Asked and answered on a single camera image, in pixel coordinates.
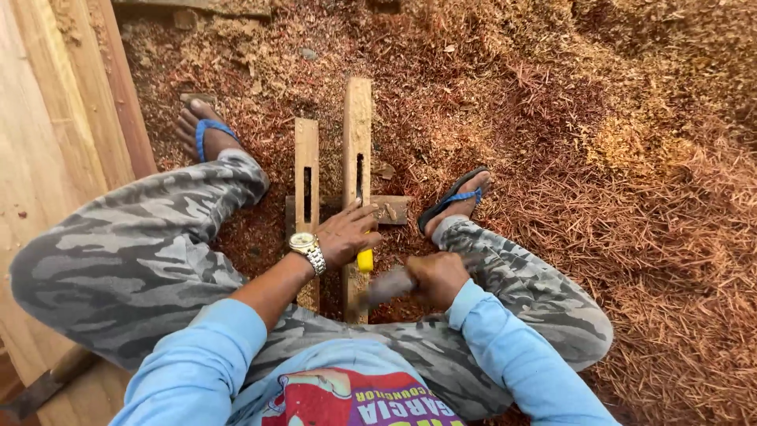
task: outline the pile of wood shavings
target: pile of wood shavings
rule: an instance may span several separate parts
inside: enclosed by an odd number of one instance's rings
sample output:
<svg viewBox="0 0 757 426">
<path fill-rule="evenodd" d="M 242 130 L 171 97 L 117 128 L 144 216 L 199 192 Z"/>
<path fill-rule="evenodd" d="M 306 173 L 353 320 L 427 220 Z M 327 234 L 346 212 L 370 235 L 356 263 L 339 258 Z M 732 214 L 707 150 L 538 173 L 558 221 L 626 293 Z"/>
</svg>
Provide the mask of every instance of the pile of wood shavings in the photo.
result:
<svg viewBox="0 0 757 426">
<path fill-rule="evenodd" d="M 265 26 L 122 26 L 159 167 L 188 164 L 172 134 L 179 94 L 208 92 L 271 176 L 217 248 L 249 276 L 281 255 L 294 116 L 319 121 L 321 191 L 340 192 L 344 86 L 370 77 L 374 161 L 397 171 L 374 193 L 415 197 L 414 218 L 486 164 L 496 182 L 476 220 L 579 282 L 615 325 L 584 378 L 619 420 L 757 421 L 757 6 L 407 1 L 386 15 L 359 3 L 284 5 Z M 377 271 L 434 250 L 414 226 L 382 231 Z M 335 280 L 322 287 L 333 318 L 340 296 Z M 425 313 L 404 298 L 371 321 Z"/>
</svg>

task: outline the foot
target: foot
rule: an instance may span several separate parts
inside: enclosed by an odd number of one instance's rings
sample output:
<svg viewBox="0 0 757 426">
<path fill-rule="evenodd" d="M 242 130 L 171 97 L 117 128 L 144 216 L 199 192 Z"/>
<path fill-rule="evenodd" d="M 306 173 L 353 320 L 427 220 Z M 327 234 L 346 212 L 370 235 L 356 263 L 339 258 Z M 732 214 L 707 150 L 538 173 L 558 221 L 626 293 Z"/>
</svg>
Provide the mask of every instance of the foot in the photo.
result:
<svg viewBox="0 0 757 426">
<path fill-rule="evenodd" d="M 465 182 L 457 191 L 457 193 L 472 193 L 476 190 L 476 188 L 481 188 L 481 196 L 484 196 L 489 192 L 489 186 L 491 185 L 490 178 L 491 173 L 489 173 L 488 171 L 482 171 L 481 173 L 475 175 L 468 182 Z M 471 213 L 473 213 L 474 208 L 475 197 L 451 202 L 443 212 L 439 213 L 438 215 L 434 216 L 433 219 L 428 221 L 426 228 L 423 230 L 425 237 L 431 239 L 431 236 L 434 235 L 434 231 L 436 230 L 436 227 L 439 226 L 441 221 L 452 215 L 463 215 L 470 218 L 470 215 Z"/>
<path fill-rule="evenodd" d="M 219 121 L 226 124 L 221 117 L 213 111 L 210 105 L 200 99 L 192 99 L 188 107 L 182 108 L 179 117 L 176 119 L 176 135 L 182 141 L 184 151 L 189 154 L 195 161 L 200 160 L 197 152 L 197 143 L 195 142 L 195 131 L 197 123 L 200 120 L 208 119 Z M 203 149 L 205 159 L 213 161 L 218 158 L 218 154 L 227 148 L 240 149 L 239 143 L 231 135 L 217 129 L 207 129 L 204 135 Z"/>
</svg>

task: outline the blue flip-flop strap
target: blue flip-flop strap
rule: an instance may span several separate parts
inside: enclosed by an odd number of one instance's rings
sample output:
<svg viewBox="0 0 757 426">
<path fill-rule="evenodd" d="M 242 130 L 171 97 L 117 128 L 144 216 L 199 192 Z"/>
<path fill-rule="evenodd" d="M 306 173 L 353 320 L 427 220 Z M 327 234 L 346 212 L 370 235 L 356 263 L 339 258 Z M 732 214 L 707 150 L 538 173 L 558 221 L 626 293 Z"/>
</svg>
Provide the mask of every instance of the blue flip-flop strap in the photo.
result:
<svg viewBox="0 0 757 426">
<path fill-rule="evenodd" d="M 445 199 L 442 204 L 449 204 L 449 203 L 451 203 L 453 201 L 458 201 L 458 200 L 461 200 L 461 199 L 469 199 L 469 198 L 473 198 L 473 197 L 475 197 L 475 203 L 476 204 L 478 204 L 479 202 L 481 202 L 481 188 L 476 188 L 475 191 L 470 192 L 470 193 L 455 194 L 455 195 L 451 196 L 450 198 Z"/>
<path fill-rule="evenodd" d="M 195 130 L 195 144 L 197 146 L 197 153 L 200 156 L 200 161 L 203 163 L 207 161 L 205 159 L 204 142 L 205 142 L 205 130 L 209 128 L 220 130 L 228 134 L 232 138 L 234 138 L 234 140 L 236 140 L 237 142 L 239 142 L 239 139 L 237 139 L 234 132 L 232 132 L 232 130 L 229 129 L 229 126 L 226 126 L 224 123 L 221 123 L 215 120 L 208 120 L 208 119 L 200 120 L 200 122 L 197 123 L 197 129 Z"/>
</svg>

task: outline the shirt sleeve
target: shirt sleeve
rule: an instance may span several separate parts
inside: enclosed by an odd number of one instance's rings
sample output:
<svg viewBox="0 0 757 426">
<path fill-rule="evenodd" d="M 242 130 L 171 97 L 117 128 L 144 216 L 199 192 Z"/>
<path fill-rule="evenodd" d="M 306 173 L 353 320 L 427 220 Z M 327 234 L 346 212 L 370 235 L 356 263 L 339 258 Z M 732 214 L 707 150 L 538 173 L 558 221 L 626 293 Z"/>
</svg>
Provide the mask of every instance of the shirt sleeve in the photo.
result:
<svg viewBox="0 0 757 426">
<path fill-rule="evenodd" d="M 446 312 L 482 370 L 539 426 L 618 424 L 589 386 L 533 328 L 468 280 Z"/>
<path fill-rule="evenodd" d="M 242 302 L 205 306 L 145 358 L 111 424 L 223 426 L 266 335 L 263 320 Z"/>
</svg>

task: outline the printed graphic on shirt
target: printed graphic on shirt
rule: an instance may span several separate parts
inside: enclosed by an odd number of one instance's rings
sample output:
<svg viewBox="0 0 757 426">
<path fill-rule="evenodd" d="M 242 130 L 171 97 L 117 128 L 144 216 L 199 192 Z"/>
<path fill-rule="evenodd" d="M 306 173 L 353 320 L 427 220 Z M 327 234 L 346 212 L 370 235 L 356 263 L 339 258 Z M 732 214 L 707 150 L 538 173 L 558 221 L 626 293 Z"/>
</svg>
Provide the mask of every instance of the printed graphic on shirt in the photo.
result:
<svg viewBox="0 0 757 426">
<path fill-rule="evenodd" d="M 463 426 L 452 410 L 407 373 L 364 375 L 321 368 L 279 376 L 281 392 L 263 426 Z"/>
</svg>

